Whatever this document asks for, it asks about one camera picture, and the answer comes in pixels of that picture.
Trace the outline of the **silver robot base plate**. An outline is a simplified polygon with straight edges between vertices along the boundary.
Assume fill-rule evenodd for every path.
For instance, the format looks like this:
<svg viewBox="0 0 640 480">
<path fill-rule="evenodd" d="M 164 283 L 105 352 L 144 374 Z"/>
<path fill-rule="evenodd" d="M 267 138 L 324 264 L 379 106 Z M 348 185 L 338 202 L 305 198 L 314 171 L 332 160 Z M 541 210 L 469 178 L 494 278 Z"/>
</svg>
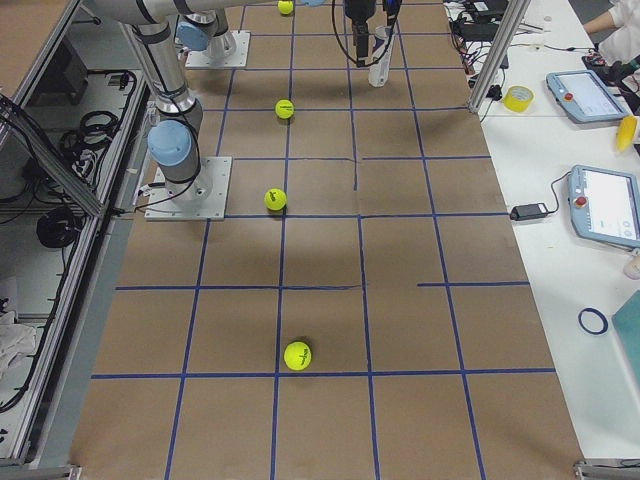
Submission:
<svg viewBox="0 0 640 480">
<path fill-rule="evenodd" d="M 201 169 L 194 183 L 180 196 L 184 187 L 167 183 L 160 168 L 156 169 L 155 182 L 163 186 L 151 190 L 150 207 L 145 208 L 147 221 L 200 221 L 224 219 L 228 188 L 232 170 L 232 158 L 206 156 L 200 159 Z"/>
</svg>

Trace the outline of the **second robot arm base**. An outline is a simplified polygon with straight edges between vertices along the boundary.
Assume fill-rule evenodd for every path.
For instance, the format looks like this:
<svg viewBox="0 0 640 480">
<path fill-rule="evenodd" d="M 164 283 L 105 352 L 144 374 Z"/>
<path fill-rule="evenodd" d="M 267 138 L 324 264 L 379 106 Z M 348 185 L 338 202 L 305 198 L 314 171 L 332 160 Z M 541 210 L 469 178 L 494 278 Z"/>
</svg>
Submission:
<svg viewBox="0 0 640 480">
<path fill-rule="evenodd" d="M 213 60 L 228 58 L 237 49 L 224 9 L 181 15 L 176 35 L 189 51 L 203 52 Z"/>
</svg>

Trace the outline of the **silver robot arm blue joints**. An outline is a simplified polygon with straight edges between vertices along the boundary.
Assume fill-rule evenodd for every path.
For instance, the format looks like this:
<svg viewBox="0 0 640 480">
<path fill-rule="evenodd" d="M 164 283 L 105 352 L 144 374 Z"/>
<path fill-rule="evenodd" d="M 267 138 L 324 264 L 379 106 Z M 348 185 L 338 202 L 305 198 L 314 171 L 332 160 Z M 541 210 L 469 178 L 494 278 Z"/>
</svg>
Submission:
<svg viewBox="0 0 640 480">
<path fill-rule="evenodd" d="M 98 1 L 99 10 L 119 22 L 165 117 L 201 109 L 185 76 L 188 49 L 176 35 L 181 15 L 244 7 L 247 1 Z"/>
</svg>

